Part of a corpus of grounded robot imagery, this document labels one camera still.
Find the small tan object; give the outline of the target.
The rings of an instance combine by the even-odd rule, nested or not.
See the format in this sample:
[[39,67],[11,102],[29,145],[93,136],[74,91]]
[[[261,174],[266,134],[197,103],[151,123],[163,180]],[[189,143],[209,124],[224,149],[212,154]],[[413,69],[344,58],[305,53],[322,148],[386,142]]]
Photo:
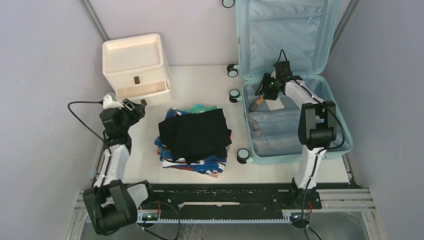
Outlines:
[[259,95],[248,107],[250,112],[254,112],[264,102],[264,96]]

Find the white box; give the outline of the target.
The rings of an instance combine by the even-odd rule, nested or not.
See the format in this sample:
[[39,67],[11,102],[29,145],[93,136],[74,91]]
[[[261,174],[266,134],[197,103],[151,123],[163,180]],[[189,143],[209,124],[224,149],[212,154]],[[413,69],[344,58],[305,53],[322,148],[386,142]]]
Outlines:
[[285,108],[280,98],[277,98],[276,100],[266,99],[265,103],[270,111],[278,111]]

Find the white three-drawer storage cabinet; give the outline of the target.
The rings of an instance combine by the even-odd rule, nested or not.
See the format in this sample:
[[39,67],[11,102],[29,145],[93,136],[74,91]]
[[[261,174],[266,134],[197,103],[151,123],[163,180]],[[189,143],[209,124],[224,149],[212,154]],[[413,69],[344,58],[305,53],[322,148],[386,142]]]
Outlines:
[[102,73],[118,102],[127,99],[152,107],[173,99],[170,67],[158,33],[104,42]]

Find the green white patterned garment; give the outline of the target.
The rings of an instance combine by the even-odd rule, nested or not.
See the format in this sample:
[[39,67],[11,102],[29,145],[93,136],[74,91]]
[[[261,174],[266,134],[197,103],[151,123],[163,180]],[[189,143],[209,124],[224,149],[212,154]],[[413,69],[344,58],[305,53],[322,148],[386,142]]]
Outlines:
[[216,105],[214,106],[203,106],[201,104],[196,104],[195,106],[184,110],[185,112],[191,113],[191,114],[200,114],[212,110],[216,110],[218,107]]

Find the black garment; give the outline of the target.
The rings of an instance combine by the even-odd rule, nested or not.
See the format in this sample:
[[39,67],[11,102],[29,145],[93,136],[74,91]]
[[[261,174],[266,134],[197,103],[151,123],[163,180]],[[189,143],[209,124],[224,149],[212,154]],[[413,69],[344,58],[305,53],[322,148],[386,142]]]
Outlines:
[[212,155],[227,158],[227,146],[232,144],[232,130],[221,108],[165,119],[158,123],[158,131],[173,160],[184,158],[189,164]]

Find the light blue ribbed suitcase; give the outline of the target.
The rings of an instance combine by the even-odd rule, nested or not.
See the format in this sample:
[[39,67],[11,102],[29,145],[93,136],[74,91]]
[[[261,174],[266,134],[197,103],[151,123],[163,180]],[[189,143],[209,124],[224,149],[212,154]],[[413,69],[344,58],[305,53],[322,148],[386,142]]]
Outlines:
[[241,76],[249,143],[248,163],[274,165],[299,162],[302,145],[298,137],[301,110],[288,96],[279,93],[281,109],[262,103],[255,111],[249,106],[256,90],[276,62],[288,60],[310,92],[325,101],[335,97],[322,77],[328,59],[340,9],[338,0],[225,0],[234,8],[238,41],[238,63],[227,66],[227,74]]

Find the blue white striped garment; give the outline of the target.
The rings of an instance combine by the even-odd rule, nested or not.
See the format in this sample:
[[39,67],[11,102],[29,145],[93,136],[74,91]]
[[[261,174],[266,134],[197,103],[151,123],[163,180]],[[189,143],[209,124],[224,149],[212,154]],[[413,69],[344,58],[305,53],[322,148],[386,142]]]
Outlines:
[[[169,119],[175,116],[182,116],[187,114],[196,114],[186,112],[185,109],[170,108],[166,112],[165,119]],[[197,160],[193,163],[188,163],[185,158],[179,158],[178,160],[173,160],[171,155],[171,150],[162,144],[159,137],[154,141],[154,144],[157,147],[156,153],[159,156],[159,160],[164,169],[178,169],[185,170],[190,172],[195,172],[202,175],[207,175],[213,178],[217,178],[227,165],[226,158],[219,158],[215,155],[208,156],[204,159]]]

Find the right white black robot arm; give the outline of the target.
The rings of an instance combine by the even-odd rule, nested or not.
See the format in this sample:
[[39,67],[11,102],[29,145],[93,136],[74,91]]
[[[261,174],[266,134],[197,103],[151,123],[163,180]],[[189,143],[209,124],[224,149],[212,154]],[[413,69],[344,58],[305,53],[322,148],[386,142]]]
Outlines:
[[337,138],[336,104],[314,94],[299,75],[293,74],[288,60],[278,61],[273,67],[273,73],[263,75],[255,95],[264,101],[276,100],[282,93],[300,109],[297,134],[302,153],[292,179],[289,203],[302,208],[315,191],[316,173],[323,155]]

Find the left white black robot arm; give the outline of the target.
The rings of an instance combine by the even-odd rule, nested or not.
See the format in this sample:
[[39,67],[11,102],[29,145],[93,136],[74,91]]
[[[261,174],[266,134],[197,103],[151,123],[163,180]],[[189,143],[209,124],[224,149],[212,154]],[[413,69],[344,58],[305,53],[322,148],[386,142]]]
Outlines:
[[117,101],[112,94],[105,95],[101,103],[104,161],[93,187],[84,190],[83,202],[95,232],[107,236],[136,223],[140,205],[153,207],[157,196],[147,180],[123,183],[132,149],[129,129],[145,116],[145,106],[127,98]]

